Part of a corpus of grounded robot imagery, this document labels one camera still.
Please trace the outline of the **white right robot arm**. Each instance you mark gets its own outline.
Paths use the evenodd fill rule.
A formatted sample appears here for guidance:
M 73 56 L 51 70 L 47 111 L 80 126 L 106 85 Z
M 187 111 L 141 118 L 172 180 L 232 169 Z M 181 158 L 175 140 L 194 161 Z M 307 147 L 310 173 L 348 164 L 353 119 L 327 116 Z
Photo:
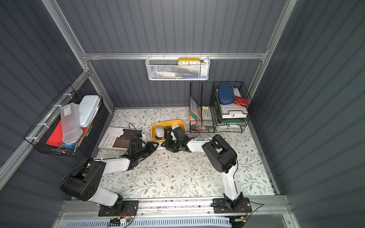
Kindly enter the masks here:
M 181 127 L 177 127 L 170 134 L 165 134 L 161 146 L 173 153 L 179 151 L 205 153 L 213 168 L 221 174 L 224 186 L 222 203 L 211 204 L 215 213 L 252 212 L 251 203 L 243 196 L 235 178 L 239 166 L 237 153 L 221 135 L 207 139 L 190 138 Z

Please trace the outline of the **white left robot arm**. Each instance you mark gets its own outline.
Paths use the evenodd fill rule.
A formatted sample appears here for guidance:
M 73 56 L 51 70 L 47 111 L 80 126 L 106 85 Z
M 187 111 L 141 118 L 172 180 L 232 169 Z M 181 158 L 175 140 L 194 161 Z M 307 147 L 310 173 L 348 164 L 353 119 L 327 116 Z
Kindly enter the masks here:
M 122 195 L 102 187 L 101 179 L 105 174 L 134 169 L 155 152 L 158 146 L 157 142 L 145 142 L 142 138 L 135 137 L 125 155 L 103 160 L 90 158 L 72 169 L 64 176 L 60 189 L 79 200 L 99 204 L 99 217 L 134 217 L 138 210 L 138 201 L 124 201 Z

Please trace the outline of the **yellow plastic storage box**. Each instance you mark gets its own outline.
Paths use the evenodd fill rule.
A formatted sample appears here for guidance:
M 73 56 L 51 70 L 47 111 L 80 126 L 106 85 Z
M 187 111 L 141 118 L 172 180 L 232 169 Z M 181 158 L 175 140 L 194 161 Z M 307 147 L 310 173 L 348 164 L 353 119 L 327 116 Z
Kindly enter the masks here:
M 151 138 L 157 143 L 163 143 L 165 141 L 165 128 L 178 125 L 185 130 L 185 125 L 181 120 L 170 120 L 154 123 L 151 127 Z

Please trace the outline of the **black mouse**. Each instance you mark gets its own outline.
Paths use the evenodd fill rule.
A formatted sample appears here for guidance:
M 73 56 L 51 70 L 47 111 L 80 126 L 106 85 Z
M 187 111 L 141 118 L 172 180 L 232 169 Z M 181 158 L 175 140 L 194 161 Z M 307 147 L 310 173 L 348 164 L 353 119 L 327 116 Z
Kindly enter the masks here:
M 165 135 L 170 135 L 170 134 L 171 134 L 171 132 L 172 132 L 172 127 L 171 127 L 171 126 L 166 126 L 166 127 L 164 128 L 164 134 L 165 134 Z

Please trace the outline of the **grey white mouse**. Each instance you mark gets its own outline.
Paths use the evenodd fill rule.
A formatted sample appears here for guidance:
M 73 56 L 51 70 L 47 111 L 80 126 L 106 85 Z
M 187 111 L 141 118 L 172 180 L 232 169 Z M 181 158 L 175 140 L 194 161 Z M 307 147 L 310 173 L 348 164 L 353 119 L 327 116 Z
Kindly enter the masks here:
M 164 139 L 164 127 L 162 125 L 157 125 L 155 127 L 155 139 L 162 140 Z

